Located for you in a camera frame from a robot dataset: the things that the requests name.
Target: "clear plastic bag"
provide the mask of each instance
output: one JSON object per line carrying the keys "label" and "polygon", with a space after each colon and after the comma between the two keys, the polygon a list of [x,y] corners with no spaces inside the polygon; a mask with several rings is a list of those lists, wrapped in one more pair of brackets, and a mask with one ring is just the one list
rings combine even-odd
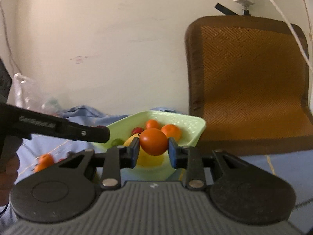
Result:
{"label": "clear plastic bag", "polygon": [[17,73],[14,75],[13,85],[17,107],[49,115],[56,115],[61,111],[58,101],[44,92],[33,79]]}

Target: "green fruit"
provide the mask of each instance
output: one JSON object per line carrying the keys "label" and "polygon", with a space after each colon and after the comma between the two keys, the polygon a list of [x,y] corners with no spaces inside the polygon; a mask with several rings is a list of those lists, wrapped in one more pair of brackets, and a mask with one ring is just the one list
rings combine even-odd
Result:
{"label": "green fruit", "polygon": [[121,139],[115,139],[111,142],[111,147],[116,147],[116,146],[120,146],[123,145],[124,141]]}

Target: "human hand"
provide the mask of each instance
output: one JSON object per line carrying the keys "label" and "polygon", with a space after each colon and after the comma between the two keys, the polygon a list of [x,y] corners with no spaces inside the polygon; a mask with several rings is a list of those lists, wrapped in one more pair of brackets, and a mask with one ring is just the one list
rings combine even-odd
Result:
{"label": "human hand", "polygon": [[10,190],[18,177],[19,165],[18,155],[15,155],[7,162],[6,170],[0,172],[0,206],[5,206],[9,202]]}

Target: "plastic container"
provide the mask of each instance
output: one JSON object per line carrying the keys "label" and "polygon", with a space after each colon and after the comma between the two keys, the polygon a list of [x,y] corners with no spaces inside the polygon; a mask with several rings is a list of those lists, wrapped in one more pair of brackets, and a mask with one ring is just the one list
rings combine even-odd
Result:
{"label": "plastic container", "polygon": [[[131,136],[131,131],[134,128],[142,127],[144,129],[149,119],[157,120],[161,126],[166,124],[177,125],[182,130],[182,137],[178,142],[179,146],[195,146],[206,127],[205,120],[199,117],[149,110],[136,113],[108,125],[110,140],[107,143],[93,144],[103,151],[107,151],[113,140],[119,138],[126,141]],[[136,166],[133,170],[129,169],[129,172],[135,174],[138,180],[165,180],[174,171],[170,165],[167,151],[164,153],[164,161],[161,166],[153,168]]]}

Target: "gray ribbed surface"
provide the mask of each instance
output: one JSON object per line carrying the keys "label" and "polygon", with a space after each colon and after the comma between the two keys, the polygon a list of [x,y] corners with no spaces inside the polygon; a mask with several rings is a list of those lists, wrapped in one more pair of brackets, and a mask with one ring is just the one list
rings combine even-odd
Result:
{"label": "gray ribbed surface", "polygon": [[127,182],[107,191],[87,213],[61,224],[19,221],[4,235],[300,235],[288,222],[253,227],[222,216],[203,192],[180,182]]}

